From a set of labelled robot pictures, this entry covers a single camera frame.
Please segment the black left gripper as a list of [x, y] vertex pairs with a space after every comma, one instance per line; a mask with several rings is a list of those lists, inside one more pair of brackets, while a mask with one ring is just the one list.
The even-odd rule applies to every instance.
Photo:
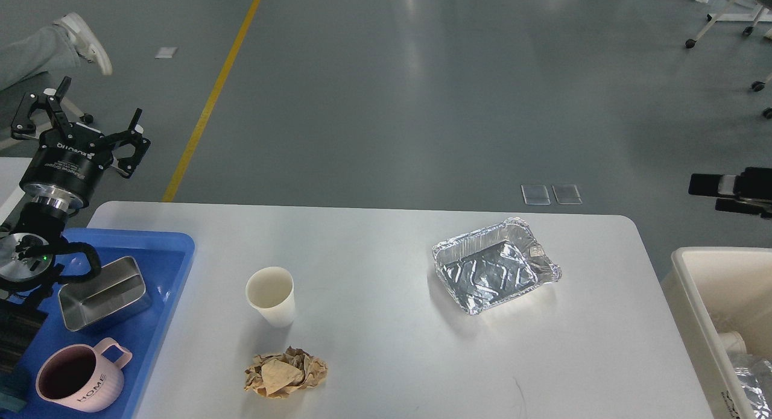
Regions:
[[[130, 179], [151, 141], [138, 130], [142, 109], [136, 109], [127, 130], [105, 137], [96, 128], [79, 122], [71, 125], [61, 107], [71, 81], [70, 77], [63, 77], [53, 94], [25, 94], [11, 121], [10, 137], [14, 140], [33, 138], [37, 126], [31, 116], [38, 110], [46, 112], [52, 130], [42, 134], [41, 145], [19, 186], [30, 196], [58, 195], [72, 209], [82, 209], [88, 207], [104, 171], [112, 165], [114, 150], [124, 145], [133, 147], [133, 154], [118, 158], [118, 165], [114, 166], [121, 177]], [[73, 145], [66, 144], [74, 140]], [[88, 151], [91, 143], [97, 145], [95, 153]]]

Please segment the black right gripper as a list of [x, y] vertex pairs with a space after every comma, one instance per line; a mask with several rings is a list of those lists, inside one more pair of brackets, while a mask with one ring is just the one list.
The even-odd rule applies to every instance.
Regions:
[[771, 169], [747, 167], [739, 175], [692, 174], [689, 195], [718, 198], [715, 210], [771, 219]]

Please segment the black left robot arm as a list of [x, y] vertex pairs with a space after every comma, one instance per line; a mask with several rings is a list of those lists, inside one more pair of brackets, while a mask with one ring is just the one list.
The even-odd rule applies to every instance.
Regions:
[[[2, 238], [2, 290], [26, 292], [20, 303], [2, 300], [2, 373], [11, 374], [46, 321], [41, 302], [56, 283], [83, 283], [99, 276], [102, 263], [90, 244], [63, 237], [66, 223], [88, 207], [109, 168], [132, 177], [151, 142], [139, 130], [141, 109], [128, 128], [105, 135], [88, 123], [69, 120], [62, 101], [71, 79], [53, 93], [27, 92], [11, 123], [11, 138], [36, 137], [39, 146], [19, 182], [31, 197], [19, 220]], [[36, 136], [31, 114], [46, 112], [51, 128]]]

